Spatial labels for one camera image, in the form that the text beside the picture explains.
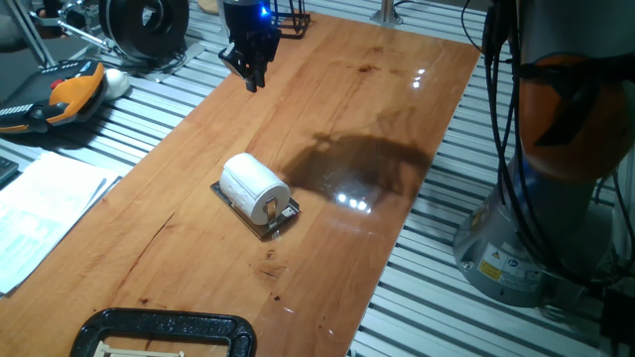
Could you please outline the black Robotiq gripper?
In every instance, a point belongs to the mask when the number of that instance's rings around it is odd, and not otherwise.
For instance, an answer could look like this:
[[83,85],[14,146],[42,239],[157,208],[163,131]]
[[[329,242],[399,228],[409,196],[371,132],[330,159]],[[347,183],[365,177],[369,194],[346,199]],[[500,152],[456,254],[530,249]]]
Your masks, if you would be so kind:
[[[272,22],[269,0],[222,0],[220,2],[229,46],[218,53],[230,71],[244,80],[250,92],[265,86],[267,65],[275,58],[280,31]],[[239,51],[254,51],[252,70]]]

